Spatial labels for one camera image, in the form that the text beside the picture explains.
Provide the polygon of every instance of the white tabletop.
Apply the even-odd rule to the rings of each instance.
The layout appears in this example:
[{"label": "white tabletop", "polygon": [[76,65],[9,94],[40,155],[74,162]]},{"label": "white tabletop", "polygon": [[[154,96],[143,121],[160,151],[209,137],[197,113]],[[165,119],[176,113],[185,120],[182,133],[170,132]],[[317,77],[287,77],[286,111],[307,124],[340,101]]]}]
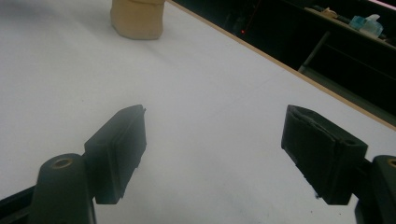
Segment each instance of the white tabletop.
[{"label": "white tabletop", "polygon": [[98,223],[355,223],[280,147],[287,105],[394,155],[396,132],[166,2],[154,41],[119,36],[111,0],[0,0],[0,199],[118,110],[146,109],[148,146]]}]

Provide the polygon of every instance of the screw hole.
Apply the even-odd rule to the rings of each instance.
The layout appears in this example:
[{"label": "screw hole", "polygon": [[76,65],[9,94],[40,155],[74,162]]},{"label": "screw hole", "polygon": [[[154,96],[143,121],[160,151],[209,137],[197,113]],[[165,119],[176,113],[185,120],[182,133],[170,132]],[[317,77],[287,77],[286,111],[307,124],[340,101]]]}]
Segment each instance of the screw hole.
[{"label": "screw hole", "polygon": [[394,168],[396,168],[396,159],[389,159],[388,163],[390,166],[393,166]]},{"label": "screw hole", "polygon": [[346,140],[346,143],[348,144],[348,145],[355,145],[356,143],[354,142],[354,141],[352,141],[352,140]]},{"label": "screw hole", "polygon": [[59,159],[56,162],[54,162],[51,165],[51,167],[52,167],[52,169],[62,169],[66,166],[69,166],[71,163],[73,163],[73,160],[70,158]]}]

